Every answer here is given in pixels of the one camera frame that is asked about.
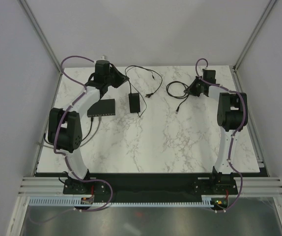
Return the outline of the black power adapter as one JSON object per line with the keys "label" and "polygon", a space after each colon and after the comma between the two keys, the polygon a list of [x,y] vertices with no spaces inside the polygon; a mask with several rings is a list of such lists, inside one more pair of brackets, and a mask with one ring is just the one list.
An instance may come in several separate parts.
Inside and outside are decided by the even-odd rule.
{"label": "black power adapter", "polygon": [[141,111],[140,106],[140,94],[137,93],[129,93],[129,109],[130,113],[139,113]]}

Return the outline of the black network switch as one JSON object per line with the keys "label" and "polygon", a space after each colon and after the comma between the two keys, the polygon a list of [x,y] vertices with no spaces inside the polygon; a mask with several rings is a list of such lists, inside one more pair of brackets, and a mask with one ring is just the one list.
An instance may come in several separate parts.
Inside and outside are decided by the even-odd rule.
{"label": "black network switch", "polygon": [[99,100],[87,111],[87,117],[115,116],[115,99]]}

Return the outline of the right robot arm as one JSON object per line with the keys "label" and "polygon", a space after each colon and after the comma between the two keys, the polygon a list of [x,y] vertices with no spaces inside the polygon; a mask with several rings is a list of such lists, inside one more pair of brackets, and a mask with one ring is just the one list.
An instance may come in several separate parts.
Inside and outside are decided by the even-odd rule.
{"label": "right robot arm", "polygon": [[218,102],[217,124],[220,127],[220,147],[217,160],[213,166],[210,179],[204,181],[214,194],[226,191],[236,193],[236,182],[232,159],[238,136],[248,123],[247,94],[236,92],[216,83],[215,70],[202,70],[202,76],[196,75],[185,93],[199,97],[205,95]]}

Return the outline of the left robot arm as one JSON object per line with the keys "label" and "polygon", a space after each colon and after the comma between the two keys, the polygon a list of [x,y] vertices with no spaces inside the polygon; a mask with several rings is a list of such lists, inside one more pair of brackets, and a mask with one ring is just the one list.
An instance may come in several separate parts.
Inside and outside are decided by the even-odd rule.
{"label": "left robot arm", "polygon": [[68,178],[64,194],[86,194],[93,187],[84,164],[80,146],[83,141],[82,117],[115,115],[115,100],[103,99],[109,87],[118,88],[129,80],[108,60],[95,61],[95,70],[83,84],[81,92],[63,108],[52,108],[49,114],[48,141],[54,153],[64,157]]}

